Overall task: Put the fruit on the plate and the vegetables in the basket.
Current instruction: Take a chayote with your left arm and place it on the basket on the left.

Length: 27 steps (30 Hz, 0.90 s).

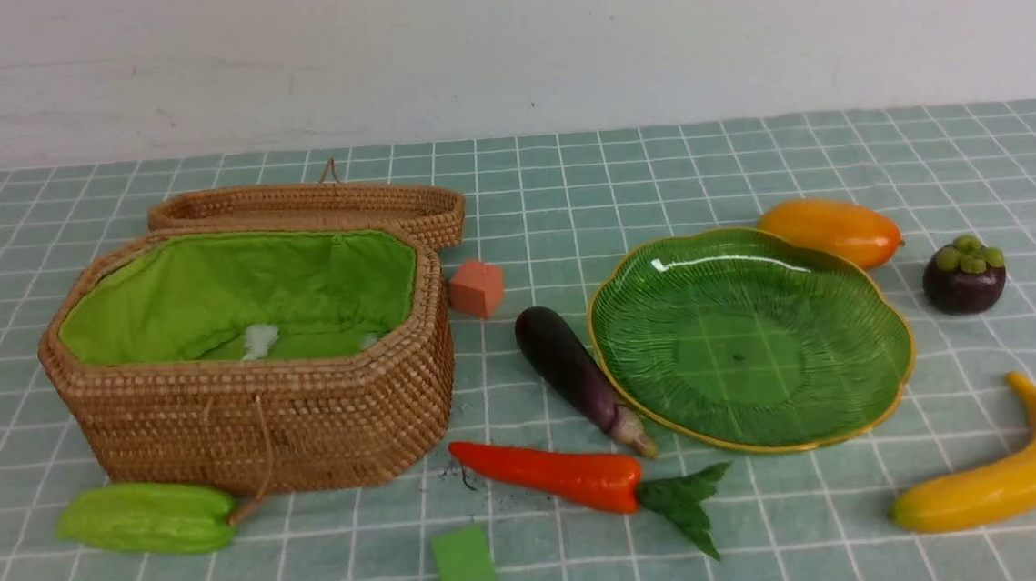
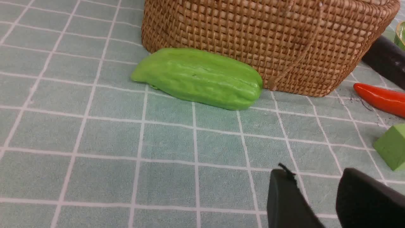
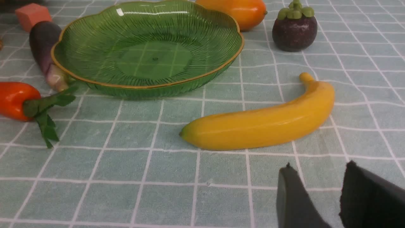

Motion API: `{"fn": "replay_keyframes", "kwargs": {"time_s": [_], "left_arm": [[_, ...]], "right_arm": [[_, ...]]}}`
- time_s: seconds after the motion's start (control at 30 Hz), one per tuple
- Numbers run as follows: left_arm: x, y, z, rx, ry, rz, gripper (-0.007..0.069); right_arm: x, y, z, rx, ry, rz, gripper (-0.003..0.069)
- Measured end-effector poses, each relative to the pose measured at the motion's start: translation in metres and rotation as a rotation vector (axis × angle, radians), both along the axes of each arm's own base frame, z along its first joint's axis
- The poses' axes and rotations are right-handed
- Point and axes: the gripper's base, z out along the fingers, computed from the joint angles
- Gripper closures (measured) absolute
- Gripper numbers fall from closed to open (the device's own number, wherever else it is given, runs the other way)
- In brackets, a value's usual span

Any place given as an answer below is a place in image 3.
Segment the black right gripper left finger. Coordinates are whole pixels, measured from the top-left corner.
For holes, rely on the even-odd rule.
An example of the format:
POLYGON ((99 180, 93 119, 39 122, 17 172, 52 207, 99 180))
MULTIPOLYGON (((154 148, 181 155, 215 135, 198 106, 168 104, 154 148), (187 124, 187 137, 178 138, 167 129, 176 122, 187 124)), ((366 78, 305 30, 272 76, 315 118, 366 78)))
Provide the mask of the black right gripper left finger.
POLYGON ((298 172, 287 163, 279 169, 276 211, 279 228, 330 228, 311 201, 298 172))

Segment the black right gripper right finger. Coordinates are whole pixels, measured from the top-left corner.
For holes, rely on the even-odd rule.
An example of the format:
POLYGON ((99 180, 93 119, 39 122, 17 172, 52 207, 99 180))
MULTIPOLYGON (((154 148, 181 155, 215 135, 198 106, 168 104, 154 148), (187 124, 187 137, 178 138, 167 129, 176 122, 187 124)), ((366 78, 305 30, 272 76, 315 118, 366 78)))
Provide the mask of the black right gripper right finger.
POLYGON ((350 161, 343 178, 339 216, 345 228, 403 228, 404 189, 350 161))

